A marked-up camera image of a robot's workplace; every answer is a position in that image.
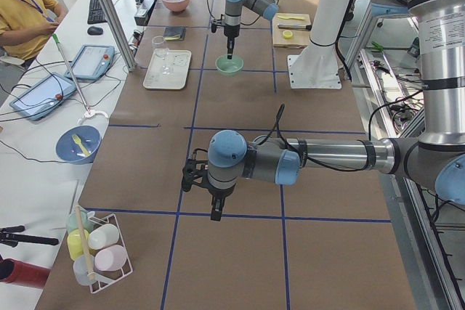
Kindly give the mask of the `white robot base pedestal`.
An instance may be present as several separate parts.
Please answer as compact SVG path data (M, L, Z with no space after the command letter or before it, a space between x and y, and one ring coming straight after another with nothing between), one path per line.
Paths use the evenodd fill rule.
M319 0L310 42L298 56L289 56L292 89L340 89L336 42L352 0Z

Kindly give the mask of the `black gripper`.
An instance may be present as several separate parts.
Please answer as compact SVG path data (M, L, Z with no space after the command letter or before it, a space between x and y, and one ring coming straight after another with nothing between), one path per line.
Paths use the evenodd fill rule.
M240 26L225 24L224 34L227 37L227 59L231 60L233 58L235 38L239 37L240 34Z
M220 221L222 211L225 205L225 198L231 195L235 189L237 178L227 181L220 181L214 177L207 176L209 188L208 191L212 196L211 201L211 220Z

